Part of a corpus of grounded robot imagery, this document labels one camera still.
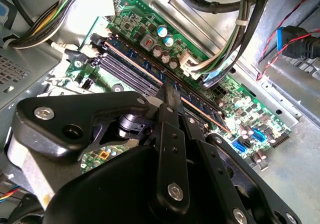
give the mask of motherboard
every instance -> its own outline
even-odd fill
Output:
[[[231,74],[212,88],[202,88],[203,76],[189,72],[186,65],[199,64],[209,56],[142,0],[113,2],[115,15],[99,17],[81,45],[89,45],[103,28],[109,33],[103,51],[91,63],[71,62],[65,76],[72,81],[65,81],[65,87],[76,85],[90,93],[136,91],[154,97],[168,83],[180,92],[185,113],[197,120],[204,135],[219,134],[242,158],[256,164],[266,158],[265,150],[289,138],[291,130],[279,115]],[[116,148],[120,147],[84,155],[82,171],[129,149],[112,151]]]

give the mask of silver screw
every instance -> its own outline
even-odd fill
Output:
[[[145,104],[145,101],[142,100],[141,98],[138,98],[137,101],[138,101],[139,103],[141,103],[141,104]]]
[[[214,139],[216,140],[217,143],[219,143],[219,144],[222,143],[222,140],[219,137],[216,136]]]
[[[173,110],[171,107],[169,107],[169,106],[168,106],[166,109],[167,109],[169,112],[171,112],[171,113],[174,112],[174,110]]]
[[[175,183],[171,183],[168,185],[168,193],[170,197],[178,202],[181,202],[184,198],[184,192],[182,191],[180,186]]]
[[[34,110],[33,114],[42,120],[51,120],[55,117],[54,111],[49,107],[38,107]]]
[[[196,123],[196,121],[195,121],[193,118],[191,118],[191,117],[189,117],[188,120],[189,120],[189,122],[192,123],[192,124],[195,124],[195,123]]]
[[[290,220],[290,222],[292,222],[293,224],[297,224],[296,219],[290,214],[290,213],[286,213],[286,216],[288,217],[288,219]]]
[[[247,224],[247,218],[245,214],[239,210],[238,208],[233,209],[233,215],[235,219],[238,221],[240,224]]]
[[[76,61],[74,62],[74,66],[75,66],[76,68],[81,68],[81,67],[82,67],[82,62],[79,61],[79,60],[76,60]]]

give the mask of green circuit board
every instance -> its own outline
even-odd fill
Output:
[[[179,57],[184,50],[187,50],[196,60],[199,62],[207,60],[208,57],[199,50],[195,45],[193,45],[189,40],[187,40],[183,35],[181,35],[177,30],[175,30],[169,23],[167,23],[163,18],[161,18],[156,12],[154,12],[149,6],[147,6],[141,0],[114,0],[115,6],[115,16],[111,17],[99,17],[94,25],[92,26],[90,32],[88,33],[86,39],[84,40],[82,47],[85,44],[90,43],[90,36],[98,30],[98,27],[103,26],[109,28],[115,35],[121,36],[122,39],[128,41],[135,52],[131,52],[130,46],[127,44],[120,44],[111,42],[117,49],[123,47],[123,54],[126,55],[133,61],[141,59],[143,62],[147,61],[144,57],[147,55],[150,58],[152,56],[148,51],[141,48],[140,40],[144,35],[149,34],[157,41],[163,50],[170,53],[172,57]],[[168,33],[173,36],[174,44],[172,47],[167,47],[163,38],[157,35],[157,27],[159,25],[166,25],[168,28]],[[133,57],[132,53],[142,53],[142,56]],[[160,63],[159,59],[153,58],[154,62]],[[157,74],[153,73],[154,66],[151,67],[149,72],[156,78],[165,75],[167,69],[169,68],[166,64],[163,64],[164,70],[158,71]],[[270,140],[267,138],[263,141],[250,136],[247,142],[250,143],[250,147],[247,147],[244,151],[239,150],[235,145],[235,141],[241,138],[239,123],[249,125],[254,129],[258,129],[259,132],[268,131],[271,132],[275,140],[281,141],[283,135],[289,134],[291,132],[275,113],[269,111],[259,100],[256,99],[253,93],[250,92],[246,87],[241,86],[230,76],[226,76],[215,89],[203,90],[199,87],[197,82],[191,77],[184,75],[180,68],[175,68],[171,70],[175,73],[177,77],[182,79],[184,82],[191,85],[195,90],[201,92],[211,102],[214,102],[217,106],[223,110],[225,118],[223,120],[225,126],[229,129],[230,133],[219,128],[217,125],[207,123],[211,127],[212,133],[217,133],[221,135],[243,158],[252,155],[252,153],[257,152],[259,149],[267,150],[271,147]],[[125,79],[120,77],[115,77],[108,71],[100,68],[99,66],[93,68],[90,65],[85,65],[83,67],[75,67],[72,63],[66,72],[66,76],[75,80],[77,77],[81,76],[82,82],[80,86],[86,81],[90,76],[95,76],[95,82],[90,87],[89,91],[93,93],[110,92],[114,91],[112,88],[115,85],[120,85],[123,87],[123,91],[138,91],[134,87],[130,86]],[[72,85],[71,82],[66,82],[66,86]],[[160,86],[150,87],[152,92],[157,92]],[[85,168],[83,171],[88,171],[94,168],[98,162],[103,163],[109,160],[99,158],[97,153],[88,153],[87,159],[85,161]]]

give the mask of cable tie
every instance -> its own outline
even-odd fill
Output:
[[[235,20],[235,24],[238,25],[238,26],[248,26],[249,24],[249,21],[248,20],[240,20],[240,19],[236,19]]]
[[[8,40],[5,41],[5,43],[3,43],[2,49],[6,50],[8,48],[8,46],[10,45],[11,42],[13,42],[15,40],[15,38],[10,38]]]

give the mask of red wire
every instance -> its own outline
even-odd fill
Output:
[[[276,29],[273,31],[272,35],[269,37],[269,39],[267,40],[266,42],[266,46],[262,52],[262,58],[261,59],[264,59],[265,58],[265,55],[266,55],[266,52],[269,48],[269,44],[272,40],[272,38],[274,38],[274,36],[276,35],[277,33],[277,29],[280,28],[282,26],[282,24],[285,22],[285,20],[287,20],[291,15],[292,13],[294,13],[304,2],[306,2],[307,0],[302,0],[298,5],[295,6],[295,8],[293,8],[293,10],[288,14],[286,15],[286,17],[279,23],[279,25],[276,27]]]
[[[287,49],[287,47],[288,47],[290,44],[292,44],[292,43],[294,43],[294,42],[296,42],[296,41],[298,41],[298,40],[301,40],[301,39],[303,39],[303,38],[307,38],[307,37],[311,36],[313,33],[319,33],[319,32],[320,32],[320,29],[316,29],[316,30],[313,31],[313,32],[310,32],[310,33],[308,33],[308,34],[305,34],[305,35],[302,35],[302,36],[299,36],[299,37],[296,37],[296,38],[293,38],[292,40],[290,40],[287,44],[285,44],[285,45],[282,47],[282,49],[281,49],[281,50],[277,53],[277,55],[271,60],[271,62],[270,62],[268,65],[266,65],[266,67],[264,68],[263,72],[262,72],[262,73],[258,73],[258,75],[257,75],[257,77],[256,77],[256,81],[258,82],[258,81],[260,81],[260,80],[262,79],[262,77],[266,74],[267,69],[268,69],[269,67],[271,67],[274,63],[276,63],[276,61],[278,60],[280,54],[281,54],[285,49]]]

